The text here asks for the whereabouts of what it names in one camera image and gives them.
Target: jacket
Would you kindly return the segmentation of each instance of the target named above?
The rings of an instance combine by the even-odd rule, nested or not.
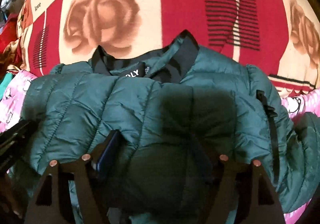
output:
[[[206,190],[190,133],[238,162],[260,160],[285,213],[320,181],[320,120],[306,113],[294,126],[261,70],[199,46],[188,31],[137,58],[115,59],[99,47],[89,62],[57,65],[31,82],[21,118],[39,122],[11,174],[29,196],[51,160],[76,160],[119,129],[125,143],[102,192],[109,206],[136,212],[132,223],[196,223]],[[75,192],[71,184],[79,213]]]

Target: green puffer jacket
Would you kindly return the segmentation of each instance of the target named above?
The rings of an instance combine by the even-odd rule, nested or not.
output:
[[[181,54],[195,58],[190,68],[188,61],[175,64]],[[255,66],[243,67],[198,46],[186,33],[164,49],[124,61],[106,56],[104,61],[111,76],[93,73],[90,61],[60,64],[31,83],[21,117],[39,122],[39,128],[12,168],[16,189],[31,196],[51,160],[76,160],[119,129],[126,142],[106,184],[110,205],[143,209],[144,214],[131,217],[134,224],[196,223],[205,186],[188,149],[190,133],[233,160],[260,160],[274,180],[268,118],[256,99],[262,90],[277,113],[280,170],[273,185],[283,211],[312,197],[320,181],[320,120],[306,113],[294,127],[276,89]],[[133,79],[128,71],[141,62],[146,77]],[[166,75],[175,75],[172,68],[178,68],[180,84],[166,82]],[[161,70],[171,73],[150,77]],[[70,189],[78,210],[72,184]],[[166,212],[187,212],[188,221],[182,221],[183,214],[166,217]]]

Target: metal rivet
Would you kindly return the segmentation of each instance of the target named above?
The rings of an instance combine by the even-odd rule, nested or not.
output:
[[[56,166],[57,163],[58,163],[57,160],[52,160],[52,161],[49,163],[49,165],[50,165],[50,166]]]
[[[253,160],[253,165],[256,167],[259,167],[261,165],[261,162],[259,160]]]
[[[90,155],[89,154],[84,154],[83,156],[81,156],[82,160],[87,161],[90,159]]]
[[[229,157],[227,155],[220,155],[219,158],[221,161],[228,161],[229,160]]]

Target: black strap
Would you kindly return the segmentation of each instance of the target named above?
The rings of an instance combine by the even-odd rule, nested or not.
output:
[[[162,68],[154,73],[148,73],[150,67],[146,66],[142,60],[162,56],[170,49],[171,45],[177,42],[178,38],[182,39],[183,42],[176,53]],[[126,68],[138,62],[138,65],[120,73],[119,76],[137,76],[133,72],[139,69],[141,74],[139,74],[138,77],[150,78],[163,83],[179,83],[194,64],[199,53],[199,45],[187,30],[181,32],[177,39],[175,39],[169,46],[159,50],[150,51],[132,59],[116,59],[107,54],[102,46],[98,46],[91,60],[93,72],[111,76],[112,74],[110,71]]]
[[[279,159],[279,143],[277,127],[274,121],[274,117],[278,114],[275,112],[275,108],[268,105],[268,100],[264,95],[264,92],[257,90],[257,99],[262,103],[263,109],[268,117],[269,128],[270,128],[270,140],[273,153],[273,172],[274,172],[274,183],[278,184],[279,181],[279,171],[280,171],[280,159]]]

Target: teal cloth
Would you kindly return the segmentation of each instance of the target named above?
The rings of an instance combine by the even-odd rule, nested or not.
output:
[[[177,38],[164,55],[145,63],[160,70],[183,41]],[[260,160],[274,180],[268,118],[257,90],[277,113],[280,172],[273,186],[283,211],[291,212],[320,181],[320,119],[305,113],[294,127],[260,69],[202,46],[180,84],[95,74],[90,62],[60,64],[32,81],[21,117],[39,128],[12,168],[12,181],[31,196],[51,160],[77,160],[119,129],[125,141],[101,189],[106,205],[136,212],[133,224],[196,223],[206,187],[189,150],[191,133],[238,162]],[[80,219],[72,183],[70,197]]]
[[[0,100],[2,99],[4,95],[4,91],[13,79],[13,74],[8,72],[5,74],[5,76],[2,78],[2,81],[0,83]]]

